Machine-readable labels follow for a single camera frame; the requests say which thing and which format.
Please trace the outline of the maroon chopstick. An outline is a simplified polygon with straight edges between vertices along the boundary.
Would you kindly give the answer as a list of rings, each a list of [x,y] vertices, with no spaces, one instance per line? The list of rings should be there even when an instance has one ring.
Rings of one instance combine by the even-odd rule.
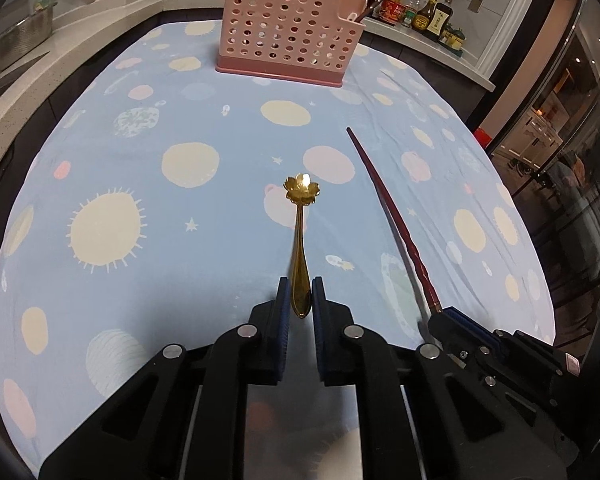
[[[370,159],[370,156],[366,154],[362,143],[358,140],[358,137],[355,135],[353,129],[351,127],[347,127],[346,131],[356,151],[358,152],[358,156],[361,157],[362,163],[364,164],[367,173],[370,175],[374,187],[379,193],[381,201],[388,209],[388,213],[392,222],[398,230],[400,239],[406,248],[407,255],[410,257],[411,262],[413,263],[415,274],[419,280],[419,283],[422,285],[422,291],[424,292],[429,311],[431,313],[440,313],[442,311],[442,305],[439,296],[434,289],[434,285],[430,281],[427,268],[422,262],[422,258],[420,258],[419,251],[411,237],[410,231],[407,229],[405,221],[400,214],[400,210],[396,206],[396,203],[391,197],[388,188],[381,179],[381,176],[376,170],[372,160]]]

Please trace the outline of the stainless steel bowl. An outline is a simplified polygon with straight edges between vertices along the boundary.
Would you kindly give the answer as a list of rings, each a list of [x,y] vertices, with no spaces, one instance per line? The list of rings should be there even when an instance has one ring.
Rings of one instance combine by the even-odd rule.
[[[38,47],[53,31],[54,6],[27,16],[0,36],[0,70],[11,66]]]

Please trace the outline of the gold flower spoon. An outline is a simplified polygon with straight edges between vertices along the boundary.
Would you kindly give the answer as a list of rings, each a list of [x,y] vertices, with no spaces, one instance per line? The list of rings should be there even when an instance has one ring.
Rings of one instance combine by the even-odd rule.
[[[311,311],[311,280],[304,252],[304,208],[315,203],[320,186],[309,174],[297,174],[284,182],[286,199],[296,208],[294,215],[294,242],[289,271],[290,302],[298,318],[306,318]]]

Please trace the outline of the dark soy sauce bottle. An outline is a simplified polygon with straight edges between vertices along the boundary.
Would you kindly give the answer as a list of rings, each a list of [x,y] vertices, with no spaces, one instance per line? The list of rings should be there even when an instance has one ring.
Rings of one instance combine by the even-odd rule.
[[[453,15],[453,9],[444,2],[438,2],[434,7],[434,14],[430,18],[424,35],[431,41],[438,42],[444,26]]]

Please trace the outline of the green dish soap bottle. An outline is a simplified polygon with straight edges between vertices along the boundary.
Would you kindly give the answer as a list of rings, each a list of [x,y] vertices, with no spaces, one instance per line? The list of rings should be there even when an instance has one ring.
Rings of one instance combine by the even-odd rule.
[[[42,12],[50,6],[50,0],[34,0],[33,11],[35,13]]]

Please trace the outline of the pink perforated utensil holder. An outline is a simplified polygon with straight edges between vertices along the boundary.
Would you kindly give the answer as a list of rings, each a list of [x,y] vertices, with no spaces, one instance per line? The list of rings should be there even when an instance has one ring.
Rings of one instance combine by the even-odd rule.
[[[342,86],[365,25],[367,0],[225,0],[221,73]]]

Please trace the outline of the clear plastic bottle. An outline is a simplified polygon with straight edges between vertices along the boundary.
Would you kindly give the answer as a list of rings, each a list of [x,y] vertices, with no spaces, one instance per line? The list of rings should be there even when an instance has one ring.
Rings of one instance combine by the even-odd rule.
[[[424,7],[427,0],[404,0],[405,11],[402,18],[402,24],[405,27],[411,27],[417,12]]]

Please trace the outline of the small green jar set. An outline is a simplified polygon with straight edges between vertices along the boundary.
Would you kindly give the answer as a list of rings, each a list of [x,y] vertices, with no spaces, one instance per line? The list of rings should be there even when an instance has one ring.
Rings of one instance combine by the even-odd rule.
[[[460,58],[463,55],[465,40],[466,36],[463,32],[463,29],[448,23],[442,28],[438,43],[442,44],[446,50],[449,50],[458,58]]]

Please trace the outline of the blue patterned tablecloth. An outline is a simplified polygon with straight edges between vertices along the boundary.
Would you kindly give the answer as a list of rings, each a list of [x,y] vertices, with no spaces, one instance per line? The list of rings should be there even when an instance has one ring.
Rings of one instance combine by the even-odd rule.
[[[524,222],[421,70],[359,46],[339,88],[221,74],[219,39],[216,21],[156,27],[17,138],[0,179],[0,413],[32,471],[166,344],[211,344],[273,298],[300,172],[321,189],[309,269],[356,322],[424,339],[370,159],[442,304],[555,338]]]

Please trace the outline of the brown sauce bottle yellow cap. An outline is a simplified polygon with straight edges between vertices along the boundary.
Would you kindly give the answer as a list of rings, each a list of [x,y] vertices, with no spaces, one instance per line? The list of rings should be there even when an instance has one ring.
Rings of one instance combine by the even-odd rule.
[[[413,18],[412,29],[423,32],[427,28],[434,16],[434,9],[436,8],[437,3],[438,0],[428,0],[425,6],[420,9]]]

